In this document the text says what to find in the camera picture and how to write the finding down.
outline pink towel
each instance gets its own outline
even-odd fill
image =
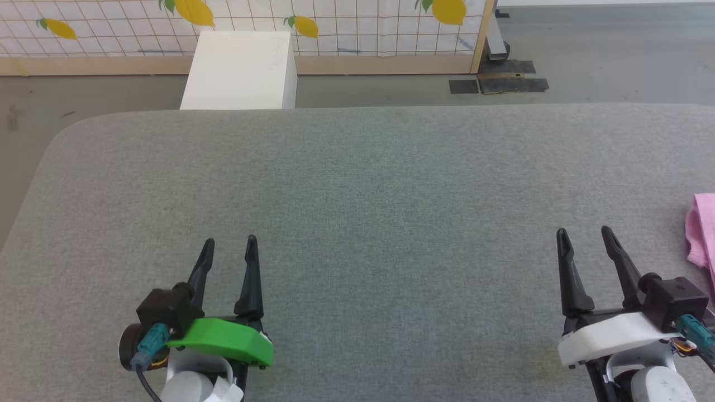
[[[688,261],[707,268],[715,278],[715,194],[695,194],[685,218],[685,238],[690,242]]]

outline wooden frame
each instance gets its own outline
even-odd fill
[[[495,0],[486,0],[472,56],[296,57],[298,75],[476,74]],[[3,58],[0,76],[189,74],[193,57]]]

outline floor stain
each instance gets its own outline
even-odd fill
[[[17,108],[16,105],[10,106],[10,109],[8,109],[9,114],[6,117],[6,126],[7,129],[10,130],[11,132],[17,131],[18,128],[20,128],[20,116],[24,114],[24,112],[20,109]]]

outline wooden post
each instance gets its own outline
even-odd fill
[[[484,2],[484,11],[482,12],[482,21],[479,26],[479,35],[477,36],[477,44],[474,46],[474,58],[472,59],[472,68],[470,74],[477,74],[479,71],[479,63],[482,61],[484,53],[484,45],[487,42],[487,33],[489,32],[489,22],[494,14],[495,0],[486,0]]]

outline gray fabric tabletop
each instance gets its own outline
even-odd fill
[[[249,402],[595,401],[556,352],[556,231],[597,308],[622,298],[602,225],[641,273],[709,289],[684,218],[715,192],[714,127],[711,107],[646,104],[84,120],[0,254],[0,400],[148,401],[117,360],[134,310],[213,237],[204,310],[230,314],[253,233],[275,366]],[[711,401],[714,374],[676,364]]]

